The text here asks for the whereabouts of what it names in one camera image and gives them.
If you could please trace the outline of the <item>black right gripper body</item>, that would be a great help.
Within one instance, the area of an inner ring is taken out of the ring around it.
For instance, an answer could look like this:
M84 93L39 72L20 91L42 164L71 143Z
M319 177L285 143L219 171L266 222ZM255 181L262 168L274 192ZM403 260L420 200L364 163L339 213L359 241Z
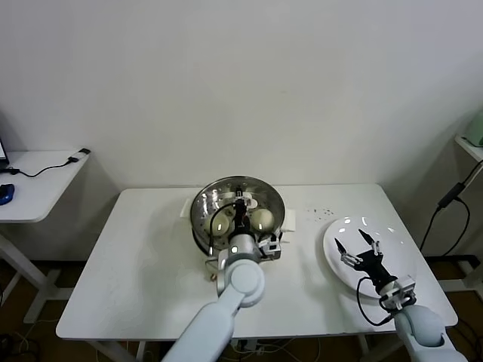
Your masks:
M383 266L383 254L381 252L375 254L373 250L369 250L360 253L357 257L361 261L354 266L354 269L366 273L375 287L385 287L397 280L397 277L391 275Z

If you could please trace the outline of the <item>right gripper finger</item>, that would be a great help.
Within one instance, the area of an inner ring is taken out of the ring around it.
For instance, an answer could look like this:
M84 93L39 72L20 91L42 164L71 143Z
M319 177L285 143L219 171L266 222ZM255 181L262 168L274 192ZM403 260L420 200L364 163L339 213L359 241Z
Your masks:
M359 258L348 253L346 248L339 242L337 238L334 239L337 249L340 253L340 260L349 267L355 267L359 264Z
M361 258L368 258L369 256L382 257L382 252L380 250L380 242L375 241L367 232L359 230L360 235L366 241L366 243L371 247L371 250L361 253L359 256Z

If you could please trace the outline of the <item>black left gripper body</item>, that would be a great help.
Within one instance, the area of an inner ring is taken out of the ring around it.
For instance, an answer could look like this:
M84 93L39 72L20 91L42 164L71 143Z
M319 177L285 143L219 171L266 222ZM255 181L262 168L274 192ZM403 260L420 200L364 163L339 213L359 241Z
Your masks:
M249 235L251 223L247 216L247 207L244 203L234 203L234 230L233 235Z

